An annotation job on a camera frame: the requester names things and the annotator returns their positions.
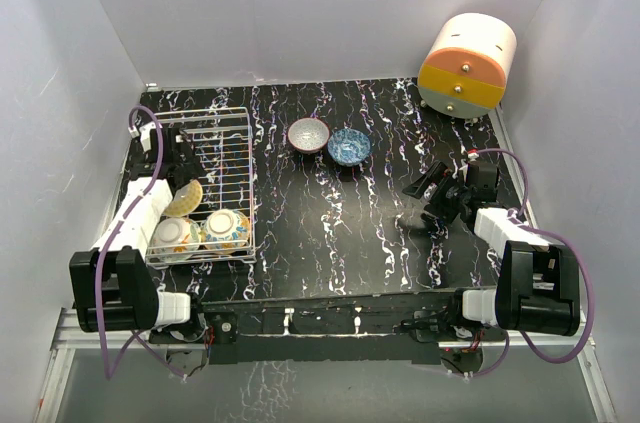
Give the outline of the cylindrical drawer cabinet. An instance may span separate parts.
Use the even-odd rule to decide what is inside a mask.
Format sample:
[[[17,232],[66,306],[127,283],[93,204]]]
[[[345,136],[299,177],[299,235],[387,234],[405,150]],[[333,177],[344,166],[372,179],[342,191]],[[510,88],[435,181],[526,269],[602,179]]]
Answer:
[[[488,114],[504,96],[516,48],[515,32],[496,17],[450,18],[418,73],[423,105],[460,119]]]

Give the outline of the blue patterned bowl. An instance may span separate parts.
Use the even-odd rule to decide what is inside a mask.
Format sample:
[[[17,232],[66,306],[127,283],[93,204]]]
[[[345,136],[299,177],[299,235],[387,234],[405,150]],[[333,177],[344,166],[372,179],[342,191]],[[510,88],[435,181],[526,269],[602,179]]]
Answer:
[[[371,154],[371,142],[359,130],[344,128],[332,134],[327,143],[329,155],[335,163],[345,167],[358,166]]]

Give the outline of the yellow sun pattern bowl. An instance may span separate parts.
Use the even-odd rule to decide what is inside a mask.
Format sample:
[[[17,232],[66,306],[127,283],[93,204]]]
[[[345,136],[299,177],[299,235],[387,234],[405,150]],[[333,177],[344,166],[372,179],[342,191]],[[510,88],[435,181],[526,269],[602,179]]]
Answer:
[[[194,179],[175,193],[173,200],[166,207],[163,215],[167,217],[188,216],[197,209],[202,199],[202,185],[198,180]]]

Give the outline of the orange flower leaf bowl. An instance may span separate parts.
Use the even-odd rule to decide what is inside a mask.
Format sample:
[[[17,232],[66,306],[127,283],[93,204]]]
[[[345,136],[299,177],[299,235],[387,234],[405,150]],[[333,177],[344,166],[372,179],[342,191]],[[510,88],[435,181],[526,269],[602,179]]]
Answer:
[[[199,225],[186,217],[171,217],[161,221],[153,234],[150,261],[153,264],[184,263],[200,248]]]

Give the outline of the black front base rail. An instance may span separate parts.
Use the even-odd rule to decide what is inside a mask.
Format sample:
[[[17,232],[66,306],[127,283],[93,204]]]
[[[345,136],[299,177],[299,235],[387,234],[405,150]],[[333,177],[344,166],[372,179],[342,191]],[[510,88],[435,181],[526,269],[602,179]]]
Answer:
[[[506,339],[469,322],[457,290],[196,303],[179,326],[154,330],[155,344],[201,345],[211,365],[258,361],[410,361],[437,365],[448,349],[469,352]]]

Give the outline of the grey bowl red rim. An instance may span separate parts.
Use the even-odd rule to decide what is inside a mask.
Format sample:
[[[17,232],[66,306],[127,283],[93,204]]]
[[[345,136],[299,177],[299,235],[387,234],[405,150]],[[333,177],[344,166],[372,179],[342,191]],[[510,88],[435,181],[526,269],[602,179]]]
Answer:
[[[287,131],[291,146],[300,153],[313,154],[321,151],[330,138],[329,127],[317,118],[301,118],[292,123]]]

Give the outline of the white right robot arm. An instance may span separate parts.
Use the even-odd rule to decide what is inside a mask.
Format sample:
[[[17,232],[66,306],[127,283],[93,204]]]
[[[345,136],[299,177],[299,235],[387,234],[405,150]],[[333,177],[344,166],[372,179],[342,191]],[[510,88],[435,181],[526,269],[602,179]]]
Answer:
[[[514,223],[497,206],[499,168],[470,162],[453,171],[434,162],[402,193],[426,201],[422,219],[433,230],[455,220],[466,224],[500,258],[497,286],[458,289],[445,319],[455,338],[471,338],[483,326],[574,335],[580,324],[579,265],[573,252]]]

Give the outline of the orange blue swirl bowl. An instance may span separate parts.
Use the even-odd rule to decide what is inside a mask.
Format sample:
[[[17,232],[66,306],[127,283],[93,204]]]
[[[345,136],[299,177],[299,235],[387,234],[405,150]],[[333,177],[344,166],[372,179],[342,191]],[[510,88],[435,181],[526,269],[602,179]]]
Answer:
[[[230,255],[249,245],[251,224],[248,217],[237,210],[220,209],[202,223],[201,233],[207,250]]]

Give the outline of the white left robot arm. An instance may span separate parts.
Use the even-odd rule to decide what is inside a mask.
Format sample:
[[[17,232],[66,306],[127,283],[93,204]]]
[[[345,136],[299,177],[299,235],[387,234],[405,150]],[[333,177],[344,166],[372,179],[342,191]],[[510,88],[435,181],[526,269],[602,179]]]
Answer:
[[[116,216],[91,249],[74,253],[69,262],[77,318],[86,333],[171,326],[182,340],[194,342],[205,333],[206,317],[187,294],[156,289],[146,253],[175,194],[204,168],[178,127],[149,123],[136,138],[142,153]]]

